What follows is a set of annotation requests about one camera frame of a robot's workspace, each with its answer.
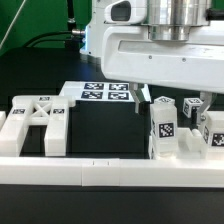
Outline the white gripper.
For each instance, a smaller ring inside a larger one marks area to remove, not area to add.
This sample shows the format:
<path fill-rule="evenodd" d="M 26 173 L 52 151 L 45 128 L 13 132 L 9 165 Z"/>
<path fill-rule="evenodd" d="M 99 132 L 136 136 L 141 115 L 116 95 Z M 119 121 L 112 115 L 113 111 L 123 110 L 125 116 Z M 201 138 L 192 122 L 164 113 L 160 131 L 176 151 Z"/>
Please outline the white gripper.
<path fill-rule="evenodd" d="M 143 84 L 224 93 L 224 8 L 212 0 L 118 0 L 104 11 L 101 69 L 132 82 L 144 114 Z"/>

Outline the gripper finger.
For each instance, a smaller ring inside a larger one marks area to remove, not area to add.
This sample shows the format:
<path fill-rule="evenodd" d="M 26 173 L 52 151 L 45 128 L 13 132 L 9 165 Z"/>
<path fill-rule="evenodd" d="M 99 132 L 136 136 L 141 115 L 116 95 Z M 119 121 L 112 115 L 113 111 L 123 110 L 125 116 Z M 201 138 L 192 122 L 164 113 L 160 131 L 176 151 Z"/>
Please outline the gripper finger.
<path fill-rule="evenodd" d="M 201 92 L 200 100 L 202 101 L 202 105 L 197 110 L 197 123 L 201 123 L 201 115 L 204 111 L 206 111 L 212 103 L 213 94 L 211 92 Z"/>

